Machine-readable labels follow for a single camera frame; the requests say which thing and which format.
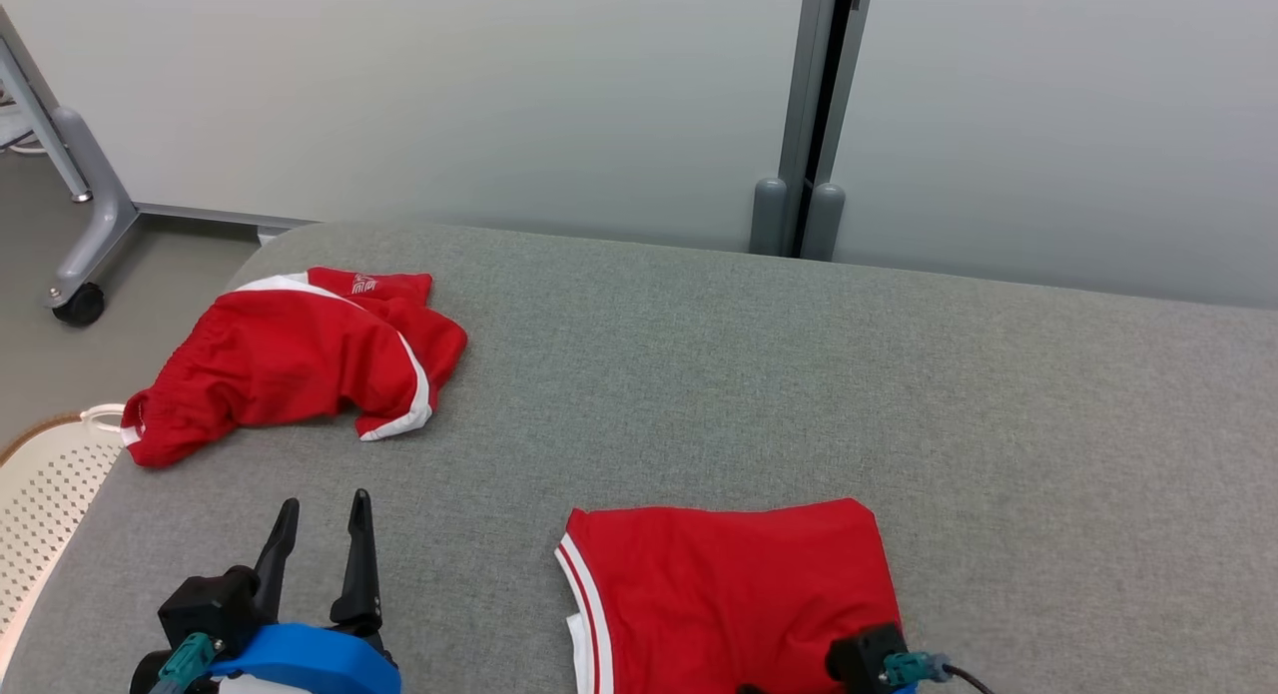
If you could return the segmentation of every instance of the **white perforated basket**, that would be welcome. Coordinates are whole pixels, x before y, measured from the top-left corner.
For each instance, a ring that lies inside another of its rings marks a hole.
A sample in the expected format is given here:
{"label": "white perforated basket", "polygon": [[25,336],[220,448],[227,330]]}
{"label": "white perforated basket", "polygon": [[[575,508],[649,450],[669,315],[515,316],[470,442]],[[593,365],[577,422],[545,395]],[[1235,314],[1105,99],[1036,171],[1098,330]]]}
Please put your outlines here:
{"label": "white perforated basket", "polygon": [[0,677],[46,576],[123,449],[119,404],[42,422],[0,454]]}

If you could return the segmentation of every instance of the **white basket handle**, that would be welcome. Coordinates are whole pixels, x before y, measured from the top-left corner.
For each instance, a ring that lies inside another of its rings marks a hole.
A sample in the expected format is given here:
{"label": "white basket handle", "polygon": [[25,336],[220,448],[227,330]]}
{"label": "white basket handle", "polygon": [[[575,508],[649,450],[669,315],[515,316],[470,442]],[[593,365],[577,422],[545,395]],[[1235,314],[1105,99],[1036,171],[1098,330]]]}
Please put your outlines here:
{"label": "white basket handle", "polygon": [[96,427],[102,432],[114,432],[119,435],[120,426],[100,422],[104,417],[124,417],[124,404],[97,404],[96,408],[89,408],[81,413],[81,422],[87,426]]}

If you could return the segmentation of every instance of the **gray floor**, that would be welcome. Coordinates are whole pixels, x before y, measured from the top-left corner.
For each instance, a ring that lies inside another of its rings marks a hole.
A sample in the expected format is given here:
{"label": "gray floor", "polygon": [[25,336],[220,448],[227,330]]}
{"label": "gray floor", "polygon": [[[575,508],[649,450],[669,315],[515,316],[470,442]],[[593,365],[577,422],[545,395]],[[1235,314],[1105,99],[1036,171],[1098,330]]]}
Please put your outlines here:
{"label": "gray floor", "polygon": [[40,295],[87,216],[46,157],[0,153],[0,447],[37,420],[150,385],[257,249],[249,226],[143,217],[93,276],[105,314],[73,330]]}

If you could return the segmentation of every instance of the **teal connector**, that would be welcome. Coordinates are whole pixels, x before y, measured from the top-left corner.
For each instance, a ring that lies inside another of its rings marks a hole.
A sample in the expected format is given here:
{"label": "teal connector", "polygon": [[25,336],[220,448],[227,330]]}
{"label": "teal connector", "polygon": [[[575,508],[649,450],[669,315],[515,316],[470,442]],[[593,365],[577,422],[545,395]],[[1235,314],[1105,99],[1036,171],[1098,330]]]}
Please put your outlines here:
{"label": "teal connector", "polygon": [[217,648],[207,634],[196,633],[188,635],[181,644],[174,649],[169,661],[160,670],[160,681],[151,688],[151,694],[180,694],[201,676],[208,672]]}
{"label": "teal connector", "polygon": [[924,680],[950,681],[950,672],[944,670],[947,663],[950,657],[929,652],[888,654],[883,659],[883,675],[879,679],[897,689]]}

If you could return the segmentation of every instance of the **red fabric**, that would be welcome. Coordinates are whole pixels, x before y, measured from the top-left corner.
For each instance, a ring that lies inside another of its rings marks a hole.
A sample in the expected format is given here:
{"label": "red fabric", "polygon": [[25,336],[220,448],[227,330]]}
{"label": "red fabric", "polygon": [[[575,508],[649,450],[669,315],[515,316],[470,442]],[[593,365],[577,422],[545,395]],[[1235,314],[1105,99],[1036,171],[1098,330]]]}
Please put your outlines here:
{"label": "red fabric", "polygon": [[[598,606],[583,596],[589,658],[599,672],[611,656],[619,694],[743,684],[829,694],[840,690],[824,667],[831,642],[900,626],[874,515],[852,500],[769,513],[579,510],[558,555],[576,592],[587,578],[598,589]],[[588,691],[608,694],[607,677],[593,679]]]}
{"label": "red fabric", "polygon": [[429,289],[429,275],[312,267],[224,294],[125,406],[129,454],[167,467],[236,427],[332,417],[346,403],[363,410],[364,440],[420,427],[466,344],[426,307]]}

